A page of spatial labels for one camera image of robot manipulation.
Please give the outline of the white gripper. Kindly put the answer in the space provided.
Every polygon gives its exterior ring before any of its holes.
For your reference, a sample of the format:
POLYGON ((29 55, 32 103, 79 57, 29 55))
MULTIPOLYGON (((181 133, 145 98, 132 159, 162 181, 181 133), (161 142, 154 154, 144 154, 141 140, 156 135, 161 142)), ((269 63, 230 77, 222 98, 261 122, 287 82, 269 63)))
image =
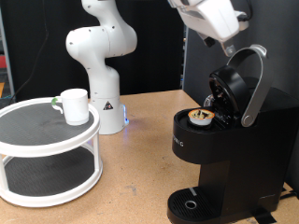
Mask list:
POLYGON ((176 0, 178 13, 187 27, 199 33, 205 45, 211 48, 215 40, 227 57, 235 53, 232 39, 249 27, 243 21, 245 12, 234 10, 230 0, 176 0))

